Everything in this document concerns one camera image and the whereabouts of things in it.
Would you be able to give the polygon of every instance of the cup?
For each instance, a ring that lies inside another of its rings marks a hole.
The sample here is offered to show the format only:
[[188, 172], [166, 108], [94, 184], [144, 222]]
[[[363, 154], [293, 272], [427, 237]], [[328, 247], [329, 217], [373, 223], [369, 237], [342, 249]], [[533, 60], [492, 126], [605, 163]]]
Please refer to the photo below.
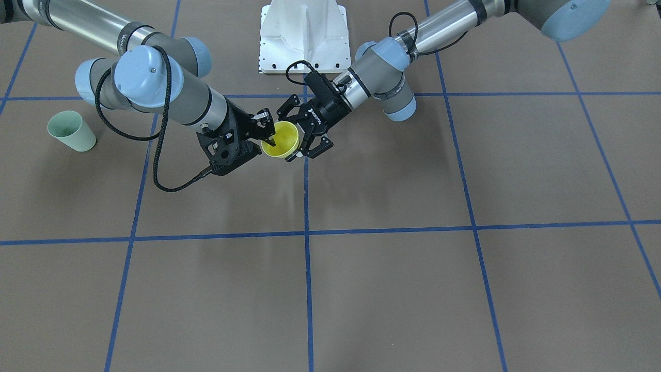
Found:
[[48, 134], [78, 152], [90, 150], [97, 142], [83, 117], [75, 111], [62, 111], [48, 121]]
[[298, 149], [303, 136], [298, 127], [288, 121], [279, 121], [273, 125], [276, 128], [276, 133], [273, 135], [276, 145], [271, 146], [262, 141], [262, 150], [268, 156], [284, 159]]

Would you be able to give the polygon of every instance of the robotic arm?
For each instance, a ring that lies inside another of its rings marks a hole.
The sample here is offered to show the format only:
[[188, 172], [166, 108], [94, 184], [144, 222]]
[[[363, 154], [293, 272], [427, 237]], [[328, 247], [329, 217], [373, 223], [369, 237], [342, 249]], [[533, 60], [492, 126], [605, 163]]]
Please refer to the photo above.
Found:
[[[413, 91], [404, 75], [408, 65], [458, 40], [489, 18], [516, 12], [545, 36], [565, 41], [594, 26], [609, 3], [610, 0], [458, 0], [420, 24], [414, 19], [414, 27], [394, 37], [363, 44], [356, 53], [356, 62], [332, 81], [308, 62], [298, 61], [290, 68], [300, 63], [310, 68], [304, 81], [314, 98], [303, 103], [292, 95], [277, 111], [278, 120], [297, 124], [304, 133], [300, 146], [286, 160], [315, 158], [331, 148], [328, 131], [370, 97], [382, 104], [391, 120], [408, 119], [416, 110]], [[35, 21], [66, 30], [121, 56], [119, 60], [86, 61], [76, 73], [78, 92], [86, 102], [97, 106], [103, 119], [101, 107], [163, 113], [158, 148], [168, 116], [197, 132], [210, 166], [176, 189], [160, 186], [155, 170], [155, 183], [165, 191], [177, 191], [208, 174], [227, 175], [261, 154], [259, 146], [250, 139], [275, 145], [277, 134], [268, 109], [255, 115], [246, 113], [200, 79], [211, 70], [212, 62], [209, 50], [198, 39], [175, 40], [87, 0], [0, 2], [0, 23], [13, 21]], [[313, 147], [317, 138], [319, 144]]]

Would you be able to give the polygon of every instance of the green cup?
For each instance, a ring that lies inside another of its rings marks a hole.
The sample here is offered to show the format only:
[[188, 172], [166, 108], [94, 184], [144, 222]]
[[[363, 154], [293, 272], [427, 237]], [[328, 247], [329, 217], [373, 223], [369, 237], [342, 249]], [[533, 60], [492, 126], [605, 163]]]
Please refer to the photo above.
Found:
[[78, 152], [90, 150], [97, 142], [83, 117], [75, 111], [62, 111], [48, 121], [48, 134]]

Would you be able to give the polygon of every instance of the gray floor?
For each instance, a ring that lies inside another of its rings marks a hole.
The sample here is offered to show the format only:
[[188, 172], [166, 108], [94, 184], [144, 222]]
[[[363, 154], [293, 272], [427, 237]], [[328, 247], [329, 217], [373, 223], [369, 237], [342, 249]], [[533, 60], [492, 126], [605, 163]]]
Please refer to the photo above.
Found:
[[[340, 4], [355, 50], [449, 2]], [[256, 73], [266, 1], [100, 3], [201, 38], [206, 81], [250, 112], [307, 93]], [[644, 0], [561, 46], [489, 21], [409, 68], [410, 120], [369, 102], [315, 160], [262, 156], [174, 195], [77, 98], [103, 51], [0, 27], [0, 371], [661, 371], [661, 20]], [[64, 110], [90, 152], [46, 133]], [[172, 125], [163, 182], [205, 163]]]

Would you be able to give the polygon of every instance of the blue joint cap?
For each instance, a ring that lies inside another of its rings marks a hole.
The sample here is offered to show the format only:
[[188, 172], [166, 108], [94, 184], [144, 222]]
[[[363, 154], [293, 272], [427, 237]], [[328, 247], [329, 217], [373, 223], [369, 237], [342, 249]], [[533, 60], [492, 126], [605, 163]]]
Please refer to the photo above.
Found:
[[209, 75], [211, 72], [211, 67], [214, 64], [214, 60], [211, 57], [211, 52], [209, 48], [202, 42], [202, 40], [193, 37], [183, 38], [187, 41], [195, 52], [195, 58], [198, 60], [198, 77], [204, 77]]
[[367, 52], [368, 49], [375, 45], [376, 41], [368, 41], [365, 44], [359, 46], [358, 50], [356, 50], [356, 61], [358, 61], [365, 54], [365, 52]]
[[611, 0], [572, 0], [546, 20], [541, 33], [554, 41], [572, 40], [590, 30], [606, 13]]
[[[168, 59], [172, 69], [172, 102], [184, 87], [184, 72], [174, 59]], [[117, 62], [115, 86], [126, 98], [142, 107], [161, 107], [165, 104], [166, 73], [161, 53], [141, 45], [126, 52]]]
[[392, 121], [404, 121], [415, 113], [415, 110], [418, 108], [418, 103], [415, 101], [415, 96], [411, 99], [411, 102], [408, 103], [403, 109], [397, 111], [396, 113], [385, 113], [388, 118]]
[[78, 70], [76, 70], [75, 76], [76, 90], [78, 90], [78, 94], [85, 102], [92, 106], [94, 106], [94, 90], [96, 87], [92, 86], [90, 74], [92, 72], [92, 66], [99, 59], [100, 58], [83, 62], [80, 66], [78, 66]]
[[410, 64], [410, 58], [404, 48], [394, 38], [385, 38], [371, 47], [382, 60], [401, 72]]

